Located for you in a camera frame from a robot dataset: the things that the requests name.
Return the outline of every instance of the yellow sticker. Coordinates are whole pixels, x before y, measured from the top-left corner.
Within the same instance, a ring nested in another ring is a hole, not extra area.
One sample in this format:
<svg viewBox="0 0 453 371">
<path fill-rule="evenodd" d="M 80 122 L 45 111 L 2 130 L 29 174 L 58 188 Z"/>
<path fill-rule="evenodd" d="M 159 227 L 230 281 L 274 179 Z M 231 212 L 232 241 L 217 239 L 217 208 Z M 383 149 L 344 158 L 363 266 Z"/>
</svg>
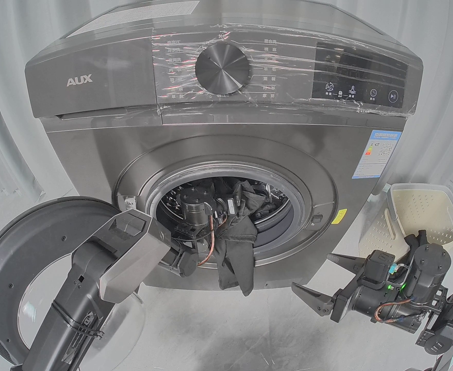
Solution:
<svg viewBox="0 0 453 371">
<path fill-rule="evenodd" d="M 345 217 L 345 213 L 347 213 L 347 209 L 340 209 L 331 224 L 338 224 Z"/>
</svg>

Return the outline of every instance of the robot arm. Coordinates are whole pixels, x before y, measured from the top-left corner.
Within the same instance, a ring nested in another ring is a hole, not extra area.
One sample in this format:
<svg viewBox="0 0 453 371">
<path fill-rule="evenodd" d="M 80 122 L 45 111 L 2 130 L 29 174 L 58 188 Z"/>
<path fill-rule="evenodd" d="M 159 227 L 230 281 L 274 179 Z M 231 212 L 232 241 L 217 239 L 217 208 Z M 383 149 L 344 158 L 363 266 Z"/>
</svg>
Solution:
<svg viewBox="0 0 453 371">
<path fill-rule="evenodd" d="M 292 291 L 319 315 L 331 315 L 335 322 L 354 310 L 370 316 L 374 323 L 414 333 L 427 315 L 443 320 L 449 309 L 448 289 L 441 283 L 451 258 L 441 246 L 427 243 L 425 231 L 419 231 L 417 237 L 409 235 L 406 240 L 410 253 L 398 264 L 394 255 L 380 250 L 365 259 L 329 254 L 330 261 L 355 274 L 347 287 L 332 297 L 297 283 L 292 283 Z M 431 354 L 445 353 L 453 344 L 453 320 L 443 320 L 436 330 L 426 326 L 416 344 Z"/>
<path fill-rule="evenodd" d="M 116 215 L 73 252 L 72 268 L 25 362 L 12 370 L 77 370 L 93 340 L 103 336 L 99 329 L 113 306 L 156 265 L 188 276 L 197 262 L 197 251 L 152 217 L 135 209 Z"/>
</svg>

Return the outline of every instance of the copper cable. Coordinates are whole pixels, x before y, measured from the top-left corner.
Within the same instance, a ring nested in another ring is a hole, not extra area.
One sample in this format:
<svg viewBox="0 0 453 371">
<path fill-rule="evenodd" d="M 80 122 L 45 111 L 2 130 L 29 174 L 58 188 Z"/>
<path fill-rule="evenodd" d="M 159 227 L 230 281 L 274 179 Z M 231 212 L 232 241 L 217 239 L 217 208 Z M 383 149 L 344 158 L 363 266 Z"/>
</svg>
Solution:
<svg viewBox="0 0 453 371">
<path fill-rule="evenodd" d="M 209 250 L 208 256 L 204 260 L 202 260 L 200 263 L 197 264 L 198 267 L 200 267 L 202 264 L 205 264 L 209 261 L 209 259 L 212 256 L 212 252 L 215 249 L 215 227 L 212 223 L 212 216 L 209 216 L 209 228 L 211 229 L 211 249 Z"/>
<path fill-rule="evenodd" d="M 374 318 L 380 322 L 380 323 L 395 323 L 398 319 L 397 318 L 390 318 L 387 320 L 383 320 L 382 318 L 379 317 L 379 312 L 381 312 L 381 309 L 383 309 L 386 306 L 391 306 L 391 305 L 402 305 L 402 304 L 407 304 L 410 302 L 412 299 L 408 298 L 403 301 L 397 301 L 397 302 L 386 302 L 384 304 L 379 305 L 376 310 L 374 311 Z"/>
</svg>

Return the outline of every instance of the instruction sticker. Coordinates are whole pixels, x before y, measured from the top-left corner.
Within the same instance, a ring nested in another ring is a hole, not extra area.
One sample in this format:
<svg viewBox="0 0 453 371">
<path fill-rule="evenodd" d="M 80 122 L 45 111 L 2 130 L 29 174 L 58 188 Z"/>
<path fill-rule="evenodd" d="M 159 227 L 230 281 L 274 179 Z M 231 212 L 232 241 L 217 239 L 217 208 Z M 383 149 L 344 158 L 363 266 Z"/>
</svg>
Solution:
<svg viewBox="0 0 453 371">
<path fill-rule="evenodd" d="M 402 132 L 372 131 L 366 149 L 353 173 L 353 179 L 380 177 Z"/>
<path fill-rule="evenodd" d="M 338 211 L 338 213 L 336 214 L 335 219 L 331 222 L 331 224 L 338 224 L 341 220 L 343 220 L 346 213 L 347 213 L 347 209 L 340 209 Z"/>
<path fill-rule="evenodd" d="M 142 21 L 144 19 L 161 18 L 163 16 L 190 15 L 199 0 L 193 2 L 176 2 L 165 4 L 147 5 L 145 7 L 136 7 L 134 9 L 124 9 L 122 11 L 108 12 L 98 16 L 93 21 L 86 23 L 80 29 L 75 30 L 67 37 L 76 36 L 77 34 L 90 32 L 108 26 L 118 25 L 133 21 Z"/>
</svg>

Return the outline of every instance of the control panel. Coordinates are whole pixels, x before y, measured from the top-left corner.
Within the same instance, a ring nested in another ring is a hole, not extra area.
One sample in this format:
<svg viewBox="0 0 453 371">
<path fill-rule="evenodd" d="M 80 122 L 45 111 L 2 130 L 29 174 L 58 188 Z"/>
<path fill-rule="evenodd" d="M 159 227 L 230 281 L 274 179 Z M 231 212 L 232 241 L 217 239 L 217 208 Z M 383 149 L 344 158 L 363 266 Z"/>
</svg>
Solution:
<svg viewBox="0 0 453 371">
<path fill-rule="evenodd" d="M 158 104 L 227 97 L 230 102 L 331 100 L 336 104 L 325 105 L 402 109 L 407 64 L 362 44 L 246 26 L 193 30 L 153 34 Z"/>
<path fill-rule="evenodd" d="M 407 65 L 355 46 L 319 42 L 312 97 L 402 108 Z"/>
</svg>

